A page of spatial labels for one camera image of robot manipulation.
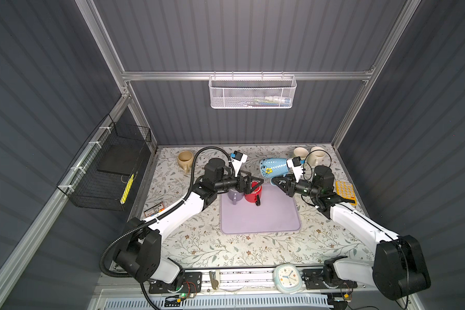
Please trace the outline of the red mug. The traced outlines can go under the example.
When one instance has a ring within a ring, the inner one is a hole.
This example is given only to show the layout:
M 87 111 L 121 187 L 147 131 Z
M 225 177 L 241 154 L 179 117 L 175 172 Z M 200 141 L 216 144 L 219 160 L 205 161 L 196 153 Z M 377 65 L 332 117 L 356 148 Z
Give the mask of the red mug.
M 260 206 L 261 195 L 262 195 L 262 186 L 259 186 L 252 193 L 245 195 L 244 198 L 246 199 L 247 202 L 252 203 L 256 206 Z

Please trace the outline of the blue polka dot mug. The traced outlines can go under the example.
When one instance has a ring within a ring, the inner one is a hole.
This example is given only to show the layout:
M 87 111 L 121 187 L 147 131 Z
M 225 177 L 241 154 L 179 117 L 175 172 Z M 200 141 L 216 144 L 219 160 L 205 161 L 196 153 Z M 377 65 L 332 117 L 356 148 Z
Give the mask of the blue polka dot mug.
M 265 158 L 259 163 L 260 173 L 266 179 L 285 176 L 289 173 L 287 161 L 286 158 Z

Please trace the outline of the light green mug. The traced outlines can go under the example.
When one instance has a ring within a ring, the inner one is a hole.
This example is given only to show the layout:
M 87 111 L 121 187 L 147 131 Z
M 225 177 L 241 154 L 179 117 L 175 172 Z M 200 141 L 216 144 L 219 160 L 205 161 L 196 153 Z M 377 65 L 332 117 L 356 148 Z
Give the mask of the light green mug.
M 308 154 L 309 151 L 304 147 L 297 147 L 293 150 L 293 157 L 300 157 L 301 160 L 305 160 Z

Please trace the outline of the white mug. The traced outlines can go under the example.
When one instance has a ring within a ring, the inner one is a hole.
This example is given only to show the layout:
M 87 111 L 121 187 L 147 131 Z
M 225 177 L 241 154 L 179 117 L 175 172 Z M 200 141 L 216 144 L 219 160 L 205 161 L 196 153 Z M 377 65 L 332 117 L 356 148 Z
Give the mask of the white mug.
M 307 157 L 307 163 L 312 167 L 316 167 L 322 164 L 327 153 L 322 147 L 312 147 Z

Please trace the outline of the beige speckled mug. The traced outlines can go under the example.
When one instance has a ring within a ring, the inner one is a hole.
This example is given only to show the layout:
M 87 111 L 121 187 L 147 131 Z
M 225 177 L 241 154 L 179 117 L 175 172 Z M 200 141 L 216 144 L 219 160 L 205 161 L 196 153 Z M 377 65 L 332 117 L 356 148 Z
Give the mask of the beige speckled mug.
M 177 163 L 185 174 L 191 171 L 193 160 L 194 154 L 191 151 L 182 151 L 177 157 Z

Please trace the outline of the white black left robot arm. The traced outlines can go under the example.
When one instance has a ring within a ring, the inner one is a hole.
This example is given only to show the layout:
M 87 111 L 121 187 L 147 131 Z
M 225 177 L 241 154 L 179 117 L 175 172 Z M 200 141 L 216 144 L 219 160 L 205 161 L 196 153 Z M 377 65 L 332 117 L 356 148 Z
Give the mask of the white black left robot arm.
M 163 241 L 188 219 L 210 206 L 220 194 L 231 189 L 251 194 L 263 184 L 263 179 L 242 171 L 247 155 L 234 151 L 226 156 L 210 159 L 204 173 L 195 177 L 196 163 L 191 166 L 190 185 L 186 194 L 169 207 L 144 218 L 132 218 L 124 232 L 110 243 L 99 260 L 104 275 L 113 278 L 133 278 L 139 284 L 150 280 L 173 285 L 176 289 L 184 281 L 184 268 L 161 255 Z

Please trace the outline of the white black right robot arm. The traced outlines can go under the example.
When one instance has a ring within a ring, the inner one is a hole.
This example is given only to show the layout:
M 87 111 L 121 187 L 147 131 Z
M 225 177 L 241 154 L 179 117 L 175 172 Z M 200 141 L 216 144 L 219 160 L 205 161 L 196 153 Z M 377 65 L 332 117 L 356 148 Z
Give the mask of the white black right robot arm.
M 386 298 L 398 300 L 430 288 L 431 279 L 417 239 L 401 236 L 374 222 L 353 208 L 353 201 L 335 191 L 332 170 L 317 166 L 312 180 L 289 173 L 271 180 L 286 195 L 308 197 L 327 219 L 346 228 L 369 250 L 371 262 L 346 256 L 324 262 L 323 281 L 330 288 L 344 281 L 376 287 Z

